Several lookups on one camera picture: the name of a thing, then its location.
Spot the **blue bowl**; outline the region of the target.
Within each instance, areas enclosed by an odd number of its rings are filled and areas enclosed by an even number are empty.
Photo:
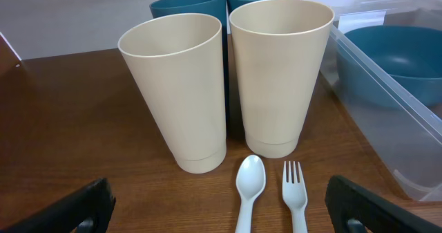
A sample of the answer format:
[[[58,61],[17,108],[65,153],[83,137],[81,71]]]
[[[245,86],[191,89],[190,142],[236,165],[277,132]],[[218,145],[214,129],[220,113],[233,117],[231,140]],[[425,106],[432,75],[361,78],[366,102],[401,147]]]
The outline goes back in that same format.
[[[345,36],[426,106],[441,103],[441,31],[414,26],[370,26]],[[397,103],[338,47],[338,74],[344,88],[361,100],[383,107]]]

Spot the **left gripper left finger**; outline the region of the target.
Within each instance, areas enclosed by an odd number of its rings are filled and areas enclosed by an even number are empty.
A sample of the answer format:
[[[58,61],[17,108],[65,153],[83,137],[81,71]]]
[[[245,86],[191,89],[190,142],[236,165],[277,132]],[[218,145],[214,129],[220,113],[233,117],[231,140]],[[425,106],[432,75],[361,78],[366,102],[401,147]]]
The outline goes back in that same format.
[[[105,232],[115,204],[108,179],[98,178],[2,232]]]

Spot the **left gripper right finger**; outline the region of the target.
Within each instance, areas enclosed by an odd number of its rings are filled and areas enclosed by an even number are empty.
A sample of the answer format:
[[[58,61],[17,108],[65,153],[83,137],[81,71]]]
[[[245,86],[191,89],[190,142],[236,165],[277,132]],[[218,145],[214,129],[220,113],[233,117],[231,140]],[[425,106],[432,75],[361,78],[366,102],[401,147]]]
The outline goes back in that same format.
[[[341,175],[329,179],[325,204],[335,232],[441,233],[441,227]]]

